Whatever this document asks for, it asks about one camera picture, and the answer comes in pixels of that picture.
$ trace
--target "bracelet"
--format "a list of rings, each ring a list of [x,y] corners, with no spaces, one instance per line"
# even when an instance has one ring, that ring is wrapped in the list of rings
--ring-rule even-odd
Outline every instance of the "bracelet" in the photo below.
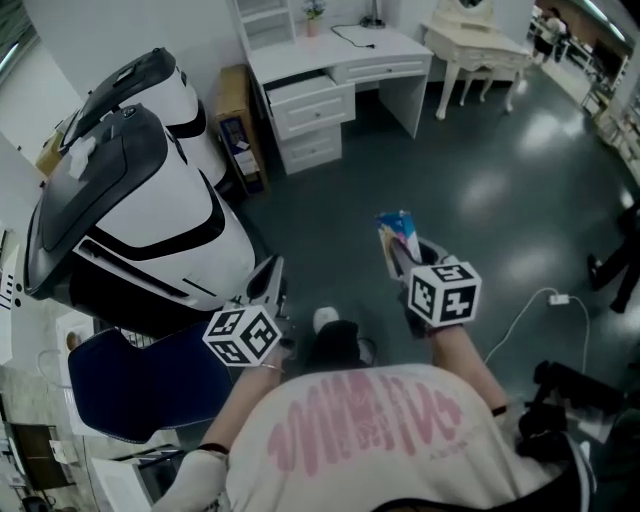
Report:
[[[284,370],[282,368],[278,368],[277,366],[274,366],[272,364],[262,363],[260,366],[264,366],[265,368],[271,368],[272,370],[275,370],[277,372],[284,373]]]
[[[432,338],[433,336],[435,336],[436,334],[442,331],[447,331],[453,327],[463,327],[463,326],[464,326],[463,324],[455,324],[455,325],[447,325],[445,327],[431,327],[430,329],[426,329],[425,332],[429,338]]]

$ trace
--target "white paper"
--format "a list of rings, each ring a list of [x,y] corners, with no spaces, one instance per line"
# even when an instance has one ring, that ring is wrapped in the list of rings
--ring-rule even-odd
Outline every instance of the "white paper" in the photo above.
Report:
[[[238,166],[242,171],[242,174],[245,176],[249,176],[250,174],[255,174],[260,171],[260,167],[258,167],[258,162],[253,156],[253,151],[243,151],[242,153],[238,153],[237,155],[233,155],[238,162]]]

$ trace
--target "white and black machine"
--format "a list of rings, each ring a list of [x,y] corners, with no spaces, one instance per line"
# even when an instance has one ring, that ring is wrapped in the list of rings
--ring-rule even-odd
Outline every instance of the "white and black machine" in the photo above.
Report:
[[[186,73],[164,48],[155,48],[121,67],[90,94],[65,134],[63,152],[105,115],[138,103],[158,116],[169,133],[180,140],[187,158],[218,192],[224,194],[231,187],[231,173],[226,175],[225,159],[207,129],[204,104]]]
[[[121,108],[78,142],[86,165],[78,174],[68,152],[31,219],[28,295],[160,337],[243,293],[252,243],[154,113]]]

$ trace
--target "black cable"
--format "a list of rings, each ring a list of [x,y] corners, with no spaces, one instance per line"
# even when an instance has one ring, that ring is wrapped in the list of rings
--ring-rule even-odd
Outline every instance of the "black cable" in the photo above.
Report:
[[[82,436],[82,451],[84,451],[84,467],[87,470],[87,476],[89,477],[89,487],[91,487],[91,494],[93,495],[93,501],[96,504],[96,509],[100,512],[100,505],[98,505],[98,498],[96,498],[96,492],[93,490],[93,482],[91,481],[91,472],[89,471],[89,463],[87,462],[87,444],[86,437]]]
[[[346,28],[346,27],[359,27],[359,26],[360,26],[360,24],[357,24],[357,25],[334,25],[333,27],[331,27],[331,32],[333,32],[338,37],[341,37],[345,41],[349,41],[356,48],[371,48],[372,50],[374,50],[375,47],[376,47],[375,44],[356,44],[351,39],[349,39],[348,37],[343,36],[340,32],[338,32],[336,30],[337,28],[341,28],[341,27],[345,27]]]

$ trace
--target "white vanity table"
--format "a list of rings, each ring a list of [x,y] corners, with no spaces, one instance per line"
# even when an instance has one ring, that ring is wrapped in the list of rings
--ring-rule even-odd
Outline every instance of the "white vanity table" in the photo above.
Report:
[[[466,70],[467,83],[461,105],[475,78],[486,80],[481,101],[491,87],[496,71],[515,71],[516,79],[507,94],[505,108],[513,111],[513,96],[520,85],[524,69],[532,64],[526,48],[509,39],[494,24],[494,1],[440,0],[433,17],[422,23],[426,29],[425,45],[447,61],[442,99],[436,117],[443,120],[453,87],[461,69]]]

